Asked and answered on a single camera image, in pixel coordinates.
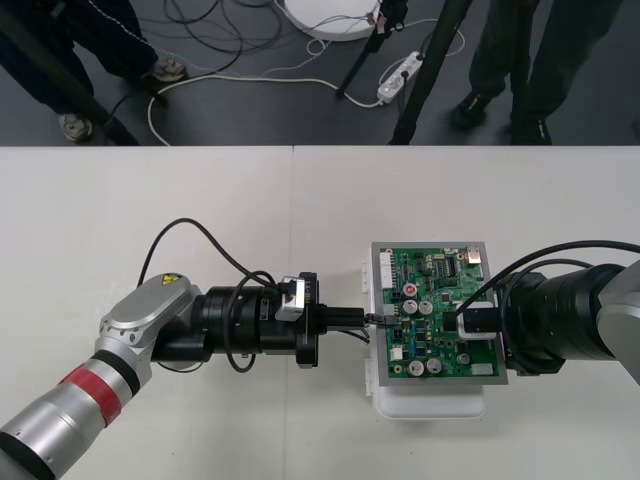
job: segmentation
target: white round base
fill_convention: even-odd
[[[333,17],[362,17],[378,10],[377,0],[284,0],[284,8],[293,24],[319,40],[348,42],[371,35],[366,20]]]

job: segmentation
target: power strip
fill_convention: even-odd
[[[422,66],[422,60],[418,60],[420,52],[413,52],[404,62],[396,68],[395,72],[385,80],[385,82],[378,88],[378,99],[384,103],[391,103],[396,95],[400,93],[411,77],[413,77],[420,67]],[[406,71],[409,76],[406,81],[402,78],[402,72]]]

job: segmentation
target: white table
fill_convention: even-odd
[[[99,317],[174,218],[199,219],[250,268],[317,271],[329,305],[364,306],[360,261],[375,240],[481,239],[493,272],[560,241],[637,243],[638,159],[611,148],[0,149],[0,424],[90,356]],[[392,195],[401,182],[407,192]],[[203,289],[239,279],[188,226],[163,240],[150,273],[170,270]],[[322,338],[312,371],[267,356],[246,375],[222,356],[192,375],[154,369],[65,479],[640,476],[640,387],[616,363],[510,375],[487,388],[479,421],[397,423],[365,397],[354,342]]]

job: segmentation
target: yellow warning label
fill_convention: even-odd
[[[175,275],[173,273],[167,273],[164,277],[162,277],[162,285],[169,285],[170,283],[175,282],[176,280],[180,280],[180,275]]]

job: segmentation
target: black cable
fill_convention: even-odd
[[[242,2],[241,0],[231,0],[233,3],[240,5],[241,7],[246,7],[246,8],[265,8],[265,7],[270,7],[273,4],[273,0],[266,0],[262,3],[245,3]]]
[[[193,373],[196,370],[200,370],[200,368],[202,368],[202,365],[204,365],[204,362],[200,362],[197,366],[189,369],[189,370],[178,370],[175,368],[171,368],[171,367],[167,367],[166,365],[162,365],[161,363],[158,362],[158,365],[160,365],[160,367],[164,368],[165,370],[169,370],[170,372],[176,372],[176,373]]]
[[[357,333],[354,332],[347,332],[347,331],[340,331],[340,333],[344,333],[345,335],[349,335],[350,337],[353,338],[357,338],[358,340],[366,343],[367,345],[369,345],[369,339],[367,337],[363,337],[362,335],[358,335]]]
[[[180,11],[180,19],[177,18],[173,18],[171,15],[169,15],[169,9],[167,8],[167,1],[165,0],[163,2],[162,8],[164,10],[164,15],[165,17],[167,17],[171,23],[177,23],[179,25],[190,25],[192,23],[198,23],[201,20],[204,20],[205,18],[207,18],[209,15],[211,15],[211,13],[213,13],[213,11],[216,9],[216,7],[218,6],[218,4],[220,3],[221,0],[214,0],[213,4],[211,5],[211,7],[209,7],[209,9],[203,13],[202,15],[200,15],[197,18],[185,18],[182,15],[182,12]]]
[[[127,93],[125,93],[120,100],[118,100],[116,102],[116,104],[113,106],[113,108],[111,109],[111,111],[109,112],[109,118],[107,119],[107,121],[105,123],[109,123],[111,122],[111,120],[113,120],[113,117],[116,116],[116,112],[118,111],[118,108],[120,108],[120,106],[126,102],[127,100],[129,100],[131,97],[133,97],[133,95],[138,91],[137,88],[132,88],[131,90],[129,90]],[[106,135],[104,136],[104,143],[103,145],[106,146],[107,143],[109,141],[109,137],[107,137]]]
[[[426,48],[427,45],[429,43],[429,40],[431,40],[431,37],[433,37],[433,30],[431,30],[426,37],[424,37],[424,40],[422,41],[422,45],[420,45],[420,49],[418,50],[422,55],[425,54],[426,52]]]
[[[218,241],[213,237],[213,235],[211,235],[209,230],[207,230],[204,226],[202,226],[202,224],[200,222],[197,222],[196,220],[193,220],[191,218],[179,218],[177,220],[174,220],[169,225],[164,227],[162,229],[162,231],[158,234],[156,239],[151,244],[151,248],[149,249],[149,253],[147,253],[147,258],[145,259],[144,265],[142,266],[142,271],[140,272],[140,278],[138,279],[138,287],[144,283],[144,277],[146,277],[146,275],[147,275],[147,270],[149,269],[149,264],[151,263],[151,258],[153,257],[153,253],[155,252],[156,247],[158,246],[158,243],[160,242],[162,237],[164,237],[164,235],[169,230],[171,230],[173,227],[175,227],[176,225],[180,225],[182,223],[188,223],[188,224],[193,225],[194,227],[196,227],[198,230],[200,230],[200,232],[205,237],[207,237],[207,240],[209,240],[211,245],[213,245],[215,247],[215,249],[218,250],[220,255],[222,255],[224,257],[224,259],[227,262],[229,262],[231,265],[233,265],[236,269],[240,270],[247,277],[249,277],[250,280],[253,280],[253,281],[257,282],[257,283],[259,283],[260,285],[262,285],[264,287],[274,288],[274,289],[276,289],[278,291],[281,291],[280,286],[278,284],[276,284],[276,282],[274,282],[273,280],[271,280],[270,282],[267,282],[267,281],[263,280],[262,278],[258,277],[257,275],[251,273],[249,270],[244,268],[242,265],[240,265],[240,263],[238,263],[231,255],[229,255],[227,253],[227,251],[224,248],[222,248],[222,245],[220,245],[220,243],[218,243]]]
[[[164,8],[165,8],[165,15],[167,16],[167,18],[172,19],[171,16],[168,15],[168,9],[167,9],[167,2],[169,0],[164,0]],[[177,0],[170,0],[171,1],[171,5],[173,6],[173,8],[176,9],[176,11],[178,12],[178,15],[180,16],[180,19],[184,19],[184,14],[182,13],[182,9],[180,8],[180,6],[178,5]],[[238,41],[240,42],[240,48],[238,50],[230,50],[227,48],[221,48],[218,47],[216,45],[213,45],[211,43],[205,42],[204,40],[202,40],[202,38],[200,38],[198,35],[196,35],[194,33],[193,30],[191,30],[191,28],[189,27],[188,23],[182,23],[179,22],[180,25],[182,25],[184,27],[184,29],[187,31],[187,33],[191,36],[191,38],[193,38],[193,40],[195,40],[196,42],[198,42],[200,45],[203,45],[211,50],[214,50],[216,52],[219,53],[227,53],[227,54],[242,54],[245,52],[244,49],[244,39],[242,38],[242,34],[240,33],[240,31],[238,30],[238,28],[229,20],[229,17],[226,13],[226,10],[224,8],[224,0],[218,0],[218,3],[220,4],[220,10],[222,11],[222,14],[225,17],[225,20],[227,21],[227,23],[229,23],[229,26],[232,28],[232,30],[234,30],[234,32],[238,35]]]
[[[273,11],[273,13],[275,14],[275,17],[278,19],[279,24],[282,25],[282,19],[280,18],[280,16],[277,14],[277,12],[275,12],[273,9],[270,9],[271,11]],[[337,22],[339,20],[344,20],[344,19],[360,19],[361,17],[350,17],[350,16],[346,16],[346,15],[335,15],[333,17],[329,17],[325,20],[323,20],[322,22],[318,23],[317,25],[314,25],[312,27],[308,27],[308,28],[302,28],[302,29],[295,29],[292,30],[290,32],[287,33],[281,33],[279,35],[277,35],[277,38],[274,39],[275,36],[271,36],[269,38],[266,37],[242,37],[243,40],[245,41],[245,43],[247,43],[248,45],[254,46],[254,47],[259,47],[262,49],[266,49],[266,48],[282,48],[282,47],[286,47],[288,45],[291,45],[293,42],[299,40],[297,38],[292,39],[291,41],[282,44],[282,45],[278,45],[277,47],[269,47],[266,46],[266,43],[269,43],[270,41],[274,41],[274,43],[276,43],[277,41],[291,36],[291,35],[299,35],[301,33],[307,33],[310,31],[315,30],[318,27],[321,27],[322,25],[326,25],[328,23],[331,22]],[[152,19],[152,18],[142,18],[142,17],[138,17],[138,20],[142,21],[142,22],[150,22],[150,23],[157,23],[157,24],[161,24],[161,25],[171,25],[173,22],[171,21],[163,21],[163,20],[157,20],[157,19]],[[221,25],[220,23],[217,23],[213,20],[202,20],[202,22],[204,23],[209,23],[214,25],[217,29],[224,31],[225,33],[228,33],[229,35],[234,35],[233,32],[231,32],[230,30],[228,30],[226,27],[224,27],[223,25]],[[145,33],[151,33],[152,35],[156,35],[158,37],[162,37],[162,38],[167,38],[167,39],[171,39],[171,40],[193,40],[193,37],[191,35],[183,35],[183,36],[176,36],[176,35],[165,35],[163,33],[160,32],[156,32],[155,30],[149,30],[149,29],[142,29],[143,32]],[[236,42],[239,40],[238,37],[234,37],[234,38],[222,38],[222,37],[215,37],[213,35],[198,35],[200,38],[208,38],[210,40],[215,40],[218,42]],[[264,41],[265,44],[262,45],[256,45],[254,43],[251,43],[252,41]]]
[[[453,312],[452,315],[457,318],[461,313],[469,308],[469,305],[471,305],[478,298],[487,293],[487,291],[493,288],[507,275],[526,265],[527,263],[532,262],[533,260],[537,260],[540,257],[545,257],[552,253],[563,252],[565,250],[575,250],[577,248],[611,248],[614,250],[623,250],[625,252],[640,253],[640,245],[634,245],[632,243],[625,242],[614,242],[611,240],[581,240],[578,242],[560,243],[558,245],[543,248],[541,250],[530,253],[525,257],[522,257],[520,260],[513,262],[507,268],[498,273],[495,277],[491,278],[473,295],[467,298],[458,308],[456,308],[456,311]]]
[[[509,296],[511,295],[513,288],[520,282],[520,280],[522,280],[522,278],[526,274],[547,265],[573,265],[575,267],[582,268],[590,268],[593,266],[590,263],[581,262],[580,260],[552,258],[549,260],[543,260],[541,262],[534,263],[533,265],[529,265],[527,268],[516,274],[512,279],[509,279],[509,283],[505,288],[500,301],[499,312],[500,324],[502,326],[502,335],[504,336],[507,347],[509,348],[513,358],[520,365],[526,368],[530,373],[555,373],[562,367],[562,365],[564,365],[565,360],[559,357],[553,358],[551,360],[532,360],[525,354],[520,352],[520,350],[518,349],[518,345],[513,341],[513,338],[509,333],[509,328],[507,325],[507,304],[509,303]]]
[[[246,275],[242,280],[240,280],[240,283],[238,283],[238,285],[236,285],[236,288],[234,288],[231,292],[231,296],[229,297],[229,304],[227,305],[227,309],[225,310],[224,316],[222,317],[222,340],[224,344],[224,350],[227,355],[227,360],[229,360],[229,364],[238,373],[247,373],[249,370],[251,370],[254,363],[256,363],[256,355],[252,353],[251,358],[249,359],[249,363],[244,367],[239,366],[233,359],[233,354],[231,353],[231,315],[233,314],[233,307],[238,300],[238,296],[240,295],[242,288],[249,280],[255,280],[258,275],[266,277],[271,283],[275,284],[275,280],[273,279],[273,277],[262,270],[252,272],[251,276]]]

